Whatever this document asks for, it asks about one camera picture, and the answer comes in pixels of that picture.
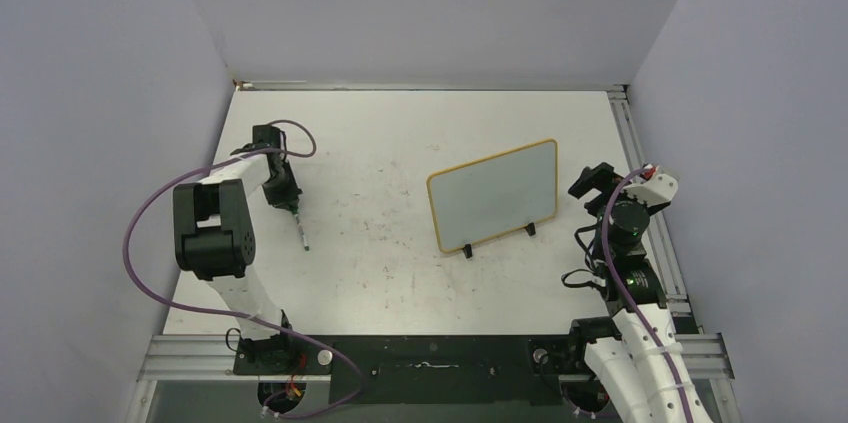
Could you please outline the green capped whiteboard marker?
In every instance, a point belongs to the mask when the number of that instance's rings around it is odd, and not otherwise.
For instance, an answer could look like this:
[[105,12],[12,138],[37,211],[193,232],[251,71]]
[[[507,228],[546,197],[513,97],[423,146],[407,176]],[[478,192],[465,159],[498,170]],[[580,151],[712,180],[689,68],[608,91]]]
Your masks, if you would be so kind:
[[291,207],[290,207],[290,209],[289,209],[289,211],[290,211],[291,215],[292,215],[292,216],[293,216],[293,218],[294,218],[295,225],[296,225],[296,229],[297,229],[297,232],[298,232],[298,235],[299,235],[299,238],[300,238],[300,241],[301,241],[302,247],[303,247],[303,249],[304,249],[305,251],[309,251],[309,250],[310,250],[310,245],[309,245],[308,238],[307,238],[307,236],[306,236],[305,229],[304,229],[304,227],[303,227],[303,223],[302,223],[302,220],[301,220],[299,207],[298,207],[297,205],[291,206]]

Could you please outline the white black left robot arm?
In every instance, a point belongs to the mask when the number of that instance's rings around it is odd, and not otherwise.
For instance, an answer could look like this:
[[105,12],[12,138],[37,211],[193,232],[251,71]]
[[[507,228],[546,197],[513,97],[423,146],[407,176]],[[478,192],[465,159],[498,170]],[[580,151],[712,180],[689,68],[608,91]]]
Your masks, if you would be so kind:
[[241,315],[240,344],[259,353],[271,372],[290,371],[298,346],[283,330],[291,324],[273,303],[253,267],[257,254],[248,197],[260,189],[267,204],[297,216],[302,190],[288,161],[285,132],[275,122],[255,125],[235,162],[172,194],[175,256],[185,272],[206,282],[227,310]]

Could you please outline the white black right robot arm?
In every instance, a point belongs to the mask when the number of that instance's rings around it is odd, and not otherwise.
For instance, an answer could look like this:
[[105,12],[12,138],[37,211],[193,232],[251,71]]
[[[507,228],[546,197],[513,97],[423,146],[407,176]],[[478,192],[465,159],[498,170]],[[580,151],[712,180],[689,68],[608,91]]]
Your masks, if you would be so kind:
[[575,320],[565,345],[569,364],[590,371],[624,422],[708,422],[675,335],[672,311],[642,242],[653,216],[667,208],[678,179],[646,164],[626,175],[602,162],[584,168],[568,189],[593,217],[583,247],[586,287],[606,305],[605,317]]

